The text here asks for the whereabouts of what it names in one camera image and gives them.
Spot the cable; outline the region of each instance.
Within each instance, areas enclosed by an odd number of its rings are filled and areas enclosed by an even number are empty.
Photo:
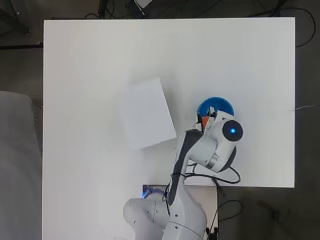
[[[196,174],[196,167],[197,167],[197,165],[198,165],[197,163],[193,165],[193,168],[192,168],[192,173],[193,173],[193,174]]]
[[[320,108],[320,104],[305,105],[305,106],[297,107],[294,109],[294,111],[298,111],[298,110],[306,109],[306,108]]]
[[[170,210],[169,210],[168,198],[167,198],[169,185],[170,185],[170,183],[168,183],[168,185],[166,186],[166,188],[164,190],[164,194],[162,196],[162,201],[166,201],[167,212],[168,212],[168,215],[170,216]]]
[[[165,8],[160,14],[158,14],[157,16],[155,16],[154,18],[159,18],[161,15],[163,15],[166,11],[168,11],[169,9],[177,6],[177,5],[180,5],[180,4],[185,4],[187,3],[189,0],[185,0],[183,2],[177,2],[177,3],[173,3],[171,4],[170,6],[168,6],[167,8]]]
[[[316,24],[316,21],[312,15],[312,13],[310,11],[308,11],[307,9],[304,9],[304,8],[298,8],[298,7],[287,7],[287,8],[274,8],[274,9],[271,9],[269,11],[264,11],[264,12],[260,12],[260,13],[257,13],[257,14],[253,14],[253,15],[249,15],[248,17],[259,17],[259,16],[263,16],[263,15],[266,15],[266,14],[270,14],[270,17],[274,17],[277,13],[281,13],[281,11],[286,11],[286,10],[299,10],[299,11],[303,11],[305,13],[307,13],[311,20],[312,20],[312,23],[313,23],[313,31],[312,31],[312,34],[310,36],[310,38],[302,43],[302,44],[299,44],[297,45],[296,47],[299,48],[299,47],[302,47],[302,46],[305,46],[306,44],[308,44],[309,42],[311,42],[311,40],[314,38],[315,34],[316,34],[316,29],[317,29],[317,24]]]
[[[9,4],[9,6],[10,6],[10,8],[11,8],[11,10],[12,10],[14,16],[15,16],[15,18],[18,19],[18,14],[17,14],[16,10],[14,9],[14,6],[13,6],[11,0],[7,0],[7,2]]]
[[[97,15],[97,14],[95,14],[95,13],[88,13],[87,15],[85,15],[83,18],[87,18],[87,17],[89,17],[89,16],[94,16],[94,17],[96,17],[96,18],[99,18],[100,19],[100,17]]]
[[[300,11],[303,11],[303,12],[309,14],[309,16],[310,16],[310,18],[312,19],[312,22],[313,22],[313,32],[312,32],[310,38],[309,38],[306,42],[304,42],[304,43],[302,43],[302,44],[299,44],[299,45],[297,45],[296,47],[297,47],[297,48],[298,48],[298,47],[302,47],[302,46],[308,44],[309,42],[311,42],[311,40],[314,38],[314,35],[316,34],[316,29],[317,29],[317,24],[316,24],[316,21],[315,21],[313,15],[312,15],[312,13],[309,12],[307,9],[304,9],[304,8],[296,8],[296,7],[283,8],[282,10],[300,10]]]
[[[18,50],[18,49],[31,49],[31,48],[43,48],[43,43],[34,45],[9,45],[9,46],[0,46],[0,50]]]
[[[235,218],[235,217],[239,216],[239,215],[242,213],[242,211],[243,211],[243,204],[242,204],[242,202],[239,201],[239,200],[228,200],[228,201],[220,204],[220,205],[218,206],[215,214],[214,214],[214,217],[213,217],[213,220],[212,220],[212,223],[211,223],[211,226],[210,226],[210,230],[209,230],[209,233],[210,233],[210,234],[211,234],[211,231],[212,231],[212,228],[213,228],[213,224],[214,224],[214,221],[216,220],[216,217],[217,217],[217,214],[218,214],[219,209],[220,209],[221,207],[223,207],[224,205],[226,205],[226,204],[228,204],[228,203],[231,203],[231,202],[239,203],[239,205],[240,205],[240,210],[239,210],[239,212],[237,212],[236,214],[234,214],[234,215],[232,215],[232,216],[230,216],[230,217],[226,217],[226,218],[223,218],[223,219],[219,220],[219,223],[221,223],[221,222],[223,222],[223,221],[226,221],[226,220],[229,220],[229,219],[232,219],[232,218]]]
[[[260,5],[263,10],[266,10],[266,7],[262,4],[260,0],[256,0],[256,2]]]
[[[196,16],[194,16],[193,18],[197,18],[199,16],[201,16],[202,14],[205,14],[206,12],[210,11],[212,8],[214,8],[215,6],[217,6],[219,3],[221,3],[223,0],[217,0],[216,2],[214,2],[211,6],[209,6],[207,9],[203,10],[202,12],[200,12],[199,14],[197,14]]]
[[[229,181],[229,180],[225,180],[222,178],[218,178],[216,176],[211,176],[211,175],[207,175],[207,174],[201,174],[201,173],[188,173],[186,174],[186,179],[190,178],[190,177],[206,177],[206,178],[210,178],[210,179],[214,179],[216,181],[220,181],[220,182],[224,182],[224,183],[229,183],[229,184],[237,184],[239,182],[241,182],[241,176],[240,174],[233,168],[233,167],[229,167],[238,177],[238,180],[236,181]]]

